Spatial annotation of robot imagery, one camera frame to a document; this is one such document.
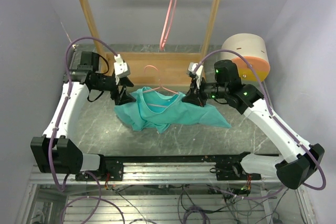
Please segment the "teal t shirt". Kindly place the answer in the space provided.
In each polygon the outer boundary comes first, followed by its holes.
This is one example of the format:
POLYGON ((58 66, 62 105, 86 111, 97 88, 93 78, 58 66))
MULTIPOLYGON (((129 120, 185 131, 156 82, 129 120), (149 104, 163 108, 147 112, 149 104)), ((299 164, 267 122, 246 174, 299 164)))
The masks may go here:
POLYGON ((116 105, 114 112, 134 131, 155 128, 163 133, 172 124, 202 124, 214 127, 231 128, 224 116, 213 105, 204 107, 185 103, 185 94, 163 95, 150 87, 143 87, 132 92, 135 102, 116 105))

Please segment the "thin pink wire hanger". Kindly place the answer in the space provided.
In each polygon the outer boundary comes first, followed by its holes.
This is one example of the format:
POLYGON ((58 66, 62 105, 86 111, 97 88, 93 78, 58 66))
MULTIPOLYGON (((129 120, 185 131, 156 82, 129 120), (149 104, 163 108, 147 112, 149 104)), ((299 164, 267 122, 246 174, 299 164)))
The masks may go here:
POLYGON ((152 88, 150 90, 145 90, 143 93, 150 93, 150 92, 153 92, 153 91, 158 92, 159 90, 164 90, 164 91, 168 91, 168 92, 170 92, 172 94, 179 94, 178 92, 175 92, 175 91, 173 91, 171 89, 166 88, 162 84, 161 73, 160 73, 159 69, 156 66, 154 66, 154 65, 147 65, 147 66, 144 67, 144 72, 146 72, 146 70, 149 69, 149 68, 154 69, 156 71, 157 77, 158 77, 158 86, 156 88, 152 88))

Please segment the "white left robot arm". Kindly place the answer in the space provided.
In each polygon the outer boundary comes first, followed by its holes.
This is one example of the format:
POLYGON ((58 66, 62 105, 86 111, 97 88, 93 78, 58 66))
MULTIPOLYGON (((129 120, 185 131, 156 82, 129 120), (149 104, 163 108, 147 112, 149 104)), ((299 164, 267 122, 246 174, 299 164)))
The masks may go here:
POLYGON ((101 154, 85 154, 71 140, 80 110, 89 100, 90 91, 109 92, 116 105, 135 102, 127 92, 133 87, 129 65, 121 55, 114 57, 113 74, 99 73, 101 55, 83 52, 80 64, 65 74, 62 95, 51 122, 42 136, 33 137, 30 148, 42 173, 79 174, 88 170, 94 180, 107 175, 106 161, 101 154))

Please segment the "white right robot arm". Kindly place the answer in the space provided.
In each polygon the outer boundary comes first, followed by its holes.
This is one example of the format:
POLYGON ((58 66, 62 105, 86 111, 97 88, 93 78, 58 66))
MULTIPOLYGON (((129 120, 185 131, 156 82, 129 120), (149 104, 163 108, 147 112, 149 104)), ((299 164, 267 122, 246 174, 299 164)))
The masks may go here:
POLYGON ((243 84, 235 63, 220 60, 214 64, 215 82, 202 77, 203 67, 190 63, 191 85, 183 102, 204 107, 208 99, 224 99, 225 104, 256 124, 280 152, 279 156, 243 155, 231 167, 236 179, 249 174, 277 177, 290 189, 298 189, 320 168, 325 150, 312 145, 295 133, 278 115, 267 107, 264 95, 252 84, 243 84))

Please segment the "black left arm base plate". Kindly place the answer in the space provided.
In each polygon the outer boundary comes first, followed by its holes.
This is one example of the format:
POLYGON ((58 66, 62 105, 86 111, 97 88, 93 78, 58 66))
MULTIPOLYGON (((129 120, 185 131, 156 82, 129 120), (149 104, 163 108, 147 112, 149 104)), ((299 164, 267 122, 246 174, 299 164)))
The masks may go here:
POLYGON ((78 181, 91 179, 86 172, 92 173, 97 179, 121 181, 123 178, 123 161, 119 156, 83 154, 70 167, 70 174, 77 176, 78 181))

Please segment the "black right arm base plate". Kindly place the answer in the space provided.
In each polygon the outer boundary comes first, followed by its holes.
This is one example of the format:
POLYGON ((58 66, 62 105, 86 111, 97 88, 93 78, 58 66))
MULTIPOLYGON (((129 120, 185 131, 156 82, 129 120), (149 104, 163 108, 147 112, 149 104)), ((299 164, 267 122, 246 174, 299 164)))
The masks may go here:
POLYGON ((242 152, 236 155, 215 155, 212 162, 215 162, 209 172, 216 175, 217 181, 221 180, 261 180, 260 174, 248 174, 242 168, 240 162, 250 152, 242 152))

